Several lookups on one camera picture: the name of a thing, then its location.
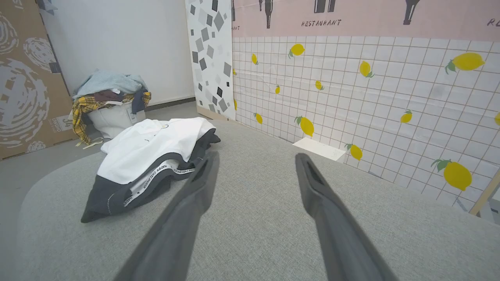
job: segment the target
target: cardboard box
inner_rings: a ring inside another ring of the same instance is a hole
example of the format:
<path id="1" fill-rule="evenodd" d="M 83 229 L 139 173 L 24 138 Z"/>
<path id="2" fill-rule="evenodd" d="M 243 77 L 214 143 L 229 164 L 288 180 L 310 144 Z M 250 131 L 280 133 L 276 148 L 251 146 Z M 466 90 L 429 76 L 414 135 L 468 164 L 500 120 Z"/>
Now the cardboard box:
<path id="1" fill-rule="evenodd" d="M 35 1 L 0 3 L 0 159 L 77 138 L 59 65 Z"/>

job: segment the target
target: label on basket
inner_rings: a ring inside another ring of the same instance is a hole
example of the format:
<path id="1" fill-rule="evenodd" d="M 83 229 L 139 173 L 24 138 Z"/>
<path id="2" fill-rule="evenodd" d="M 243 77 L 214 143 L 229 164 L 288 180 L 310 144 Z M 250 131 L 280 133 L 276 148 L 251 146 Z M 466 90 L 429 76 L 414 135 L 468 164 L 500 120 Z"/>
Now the label on basket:
<path id="1" fill-rule="evenodd" d="M 132 107 L 127 108 L 126 110 L 128 117 L 130 118 L 130 121 L 132 122 L 132 125 L 137 123 L 137 114 L 132 114 Z"/>

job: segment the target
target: gray fabric surface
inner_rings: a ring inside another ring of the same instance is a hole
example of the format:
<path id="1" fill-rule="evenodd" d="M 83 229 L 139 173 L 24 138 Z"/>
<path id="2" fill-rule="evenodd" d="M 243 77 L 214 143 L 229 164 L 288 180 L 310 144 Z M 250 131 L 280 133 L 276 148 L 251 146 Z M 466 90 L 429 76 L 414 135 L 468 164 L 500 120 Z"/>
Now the gray fabric surface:
<path id="1" fill-rule="evenodd" d="M 222 142 L 212 206 L 188 280 L 325 280 L 316 227 L 302 206 L 301 148 L 212 121 Z M 500 227 L 345 164 L 308 153 L 401 280 L 498 280 Z M 80 223 L 103 153 L 41 179 L 20 213 L 21 280 L 111 280 L 183 182 L 129 213 Z"/>

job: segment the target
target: white laundry basket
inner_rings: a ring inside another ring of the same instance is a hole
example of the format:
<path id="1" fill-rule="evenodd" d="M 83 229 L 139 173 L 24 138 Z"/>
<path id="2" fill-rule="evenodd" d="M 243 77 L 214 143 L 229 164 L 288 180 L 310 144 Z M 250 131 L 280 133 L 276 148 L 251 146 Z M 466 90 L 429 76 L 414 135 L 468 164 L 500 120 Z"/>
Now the white laundry basket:
<path id="1" fill-rule="evenodd" d="M 132 101 L 108 101 L 106 104 L 115 106 L 99 108 L 88 114 L 94 127 L 102 133 L 105 139 L 113 139 L 126 128 L 146 119 L 144 110 L 132 114 Z"/>

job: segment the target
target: light blue clothing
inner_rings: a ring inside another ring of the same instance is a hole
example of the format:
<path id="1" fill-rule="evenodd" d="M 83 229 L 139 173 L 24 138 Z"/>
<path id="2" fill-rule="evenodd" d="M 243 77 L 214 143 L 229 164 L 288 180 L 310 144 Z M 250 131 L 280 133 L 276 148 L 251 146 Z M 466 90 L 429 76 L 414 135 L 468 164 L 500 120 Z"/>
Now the light blue clothing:
<path id="1" fill-rule="evenodd" d="M 73 101 L 104 90 L 118 89 L 125 94 L 135 94 L 141 88 L 147 89 L 139 75 L 125 75 L 107 70 L 97 70 L 74 91 Z"/>

